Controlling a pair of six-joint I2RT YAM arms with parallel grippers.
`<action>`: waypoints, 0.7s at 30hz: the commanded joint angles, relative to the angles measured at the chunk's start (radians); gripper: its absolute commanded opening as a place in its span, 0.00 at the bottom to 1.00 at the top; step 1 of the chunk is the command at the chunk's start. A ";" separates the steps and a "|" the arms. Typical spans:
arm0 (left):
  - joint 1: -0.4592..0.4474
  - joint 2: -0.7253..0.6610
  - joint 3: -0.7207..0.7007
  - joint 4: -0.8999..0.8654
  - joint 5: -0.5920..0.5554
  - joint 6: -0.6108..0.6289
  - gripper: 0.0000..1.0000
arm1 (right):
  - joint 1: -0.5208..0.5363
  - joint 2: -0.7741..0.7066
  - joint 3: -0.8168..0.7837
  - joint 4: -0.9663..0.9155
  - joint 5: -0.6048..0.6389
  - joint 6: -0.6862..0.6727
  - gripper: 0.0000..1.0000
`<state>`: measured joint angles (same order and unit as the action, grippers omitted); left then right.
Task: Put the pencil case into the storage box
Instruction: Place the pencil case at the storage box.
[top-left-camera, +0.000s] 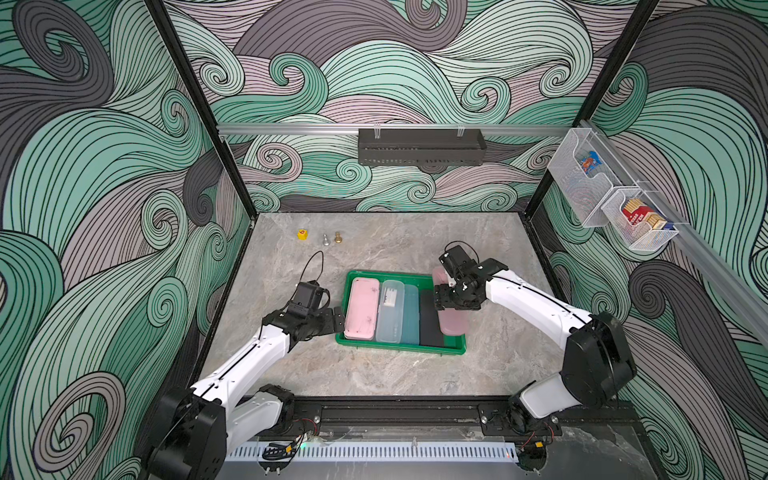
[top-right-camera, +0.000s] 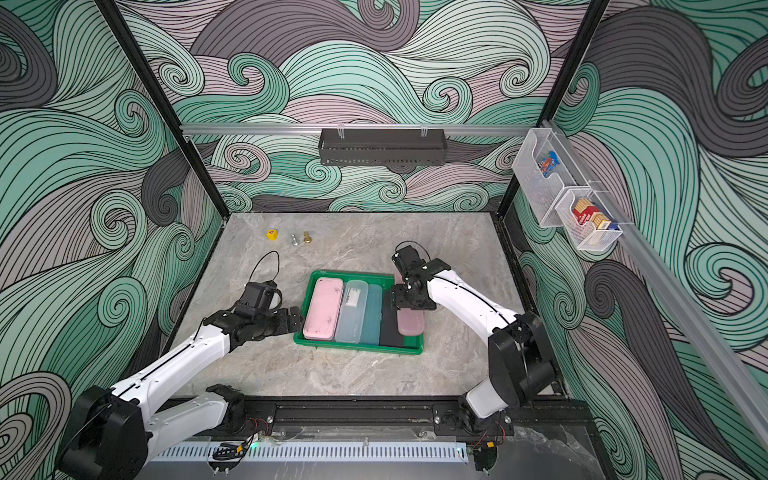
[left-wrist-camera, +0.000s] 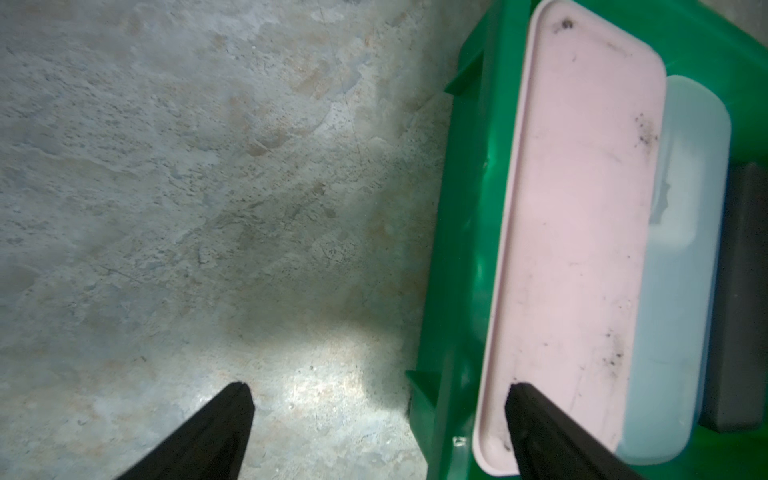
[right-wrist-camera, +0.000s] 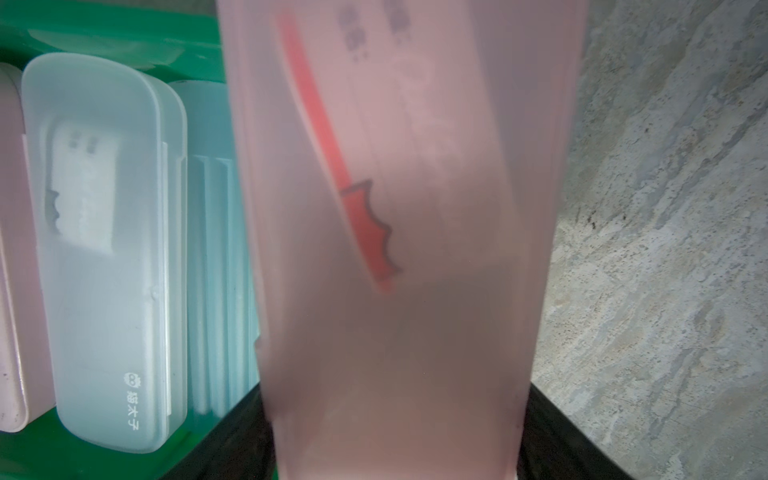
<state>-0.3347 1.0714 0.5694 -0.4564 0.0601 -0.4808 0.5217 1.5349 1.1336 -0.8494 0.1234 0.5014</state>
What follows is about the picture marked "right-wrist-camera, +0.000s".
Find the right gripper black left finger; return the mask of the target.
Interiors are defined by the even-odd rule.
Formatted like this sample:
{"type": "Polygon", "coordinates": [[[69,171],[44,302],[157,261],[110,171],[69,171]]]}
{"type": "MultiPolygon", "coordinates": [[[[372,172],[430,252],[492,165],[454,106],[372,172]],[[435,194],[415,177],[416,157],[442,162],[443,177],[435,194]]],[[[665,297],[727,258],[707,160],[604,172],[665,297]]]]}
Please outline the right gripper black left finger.
{"type": "Polygon", "coordinates": [[[272,426],[256,385],[165,479],[272,479],[276,453],[272,426]]]}

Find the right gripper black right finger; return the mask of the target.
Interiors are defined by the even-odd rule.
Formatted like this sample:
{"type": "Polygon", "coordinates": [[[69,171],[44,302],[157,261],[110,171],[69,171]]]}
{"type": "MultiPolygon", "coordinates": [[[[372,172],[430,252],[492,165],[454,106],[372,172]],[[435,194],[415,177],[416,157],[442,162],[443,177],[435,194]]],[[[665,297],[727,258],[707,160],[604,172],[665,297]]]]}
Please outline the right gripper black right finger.
{"type": "Polygon", "coordinates": [[[516,473],[527,480],[631,479],[534,385],[526,404],[516,473]]]}

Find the light teal pencil case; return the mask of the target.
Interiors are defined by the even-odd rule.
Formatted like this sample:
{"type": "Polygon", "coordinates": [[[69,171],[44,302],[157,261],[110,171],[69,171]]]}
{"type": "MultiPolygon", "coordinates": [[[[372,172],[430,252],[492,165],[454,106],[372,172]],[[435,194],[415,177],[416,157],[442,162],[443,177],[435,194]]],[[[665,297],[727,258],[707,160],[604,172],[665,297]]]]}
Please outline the light teal pencil case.
{"type": "Polygon", "coordinates": [[[190,415],[223,418],[259,382],[258,312],[227,87],[172,83],[188,125],[190,415]]]}

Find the pink opaque pencil case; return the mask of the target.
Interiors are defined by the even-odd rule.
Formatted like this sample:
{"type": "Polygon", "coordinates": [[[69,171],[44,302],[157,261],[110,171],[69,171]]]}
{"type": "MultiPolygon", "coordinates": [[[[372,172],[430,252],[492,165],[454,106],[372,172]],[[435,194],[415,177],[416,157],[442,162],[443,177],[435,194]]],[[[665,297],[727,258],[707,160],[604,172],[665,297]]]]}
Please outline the pink opaque pencil case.
{"type": "Polygon", "coordinates": [[[1,65],[1,431],[55,406],[28,184],[21,71],[1,65]]]}

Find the translucent pink pencil case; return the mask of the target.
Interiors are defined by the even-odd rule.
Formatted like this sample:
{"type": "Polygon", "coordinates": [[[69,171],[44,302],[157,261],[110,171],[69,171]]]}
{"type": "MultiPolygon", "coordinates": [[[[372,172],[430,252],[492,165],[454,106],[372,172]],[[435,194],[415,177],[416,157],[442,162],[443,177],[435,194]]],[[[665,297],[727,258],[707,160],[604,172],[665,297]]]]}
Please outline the translucent pink pencil case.
{"type": "Polygon", "coordinates": [[[221,1],[283,479],[512,479],[585,1],[221,1]]]}

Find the clear pencil case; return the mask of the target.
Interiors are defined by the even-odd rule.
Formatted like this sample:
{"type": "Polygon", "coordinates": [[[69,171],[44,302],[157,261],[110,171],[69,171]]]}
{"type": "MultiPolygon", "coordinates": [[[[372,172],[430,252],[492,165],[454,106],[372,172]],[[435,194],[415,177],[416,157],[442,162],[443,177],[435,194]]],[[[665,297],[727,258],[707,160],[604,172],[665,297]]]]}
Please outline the clear pencil case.
{"type": "Polygon", "coordinates": [[[49,53],[24,68],[57,413],[75,436],[159,449],[187,415],[187,117],[166,83],[49,53]]]}

